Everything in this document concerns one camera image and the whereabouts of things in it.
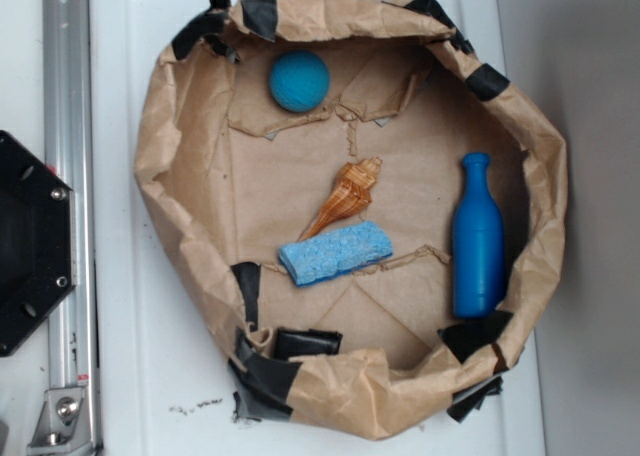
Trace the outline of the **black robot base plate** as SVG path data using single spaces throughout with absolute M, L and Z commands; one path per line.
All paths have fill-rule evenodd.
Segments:
M 1 133 L 1 355 L 9 357 L 74 288 L 73 190 Z

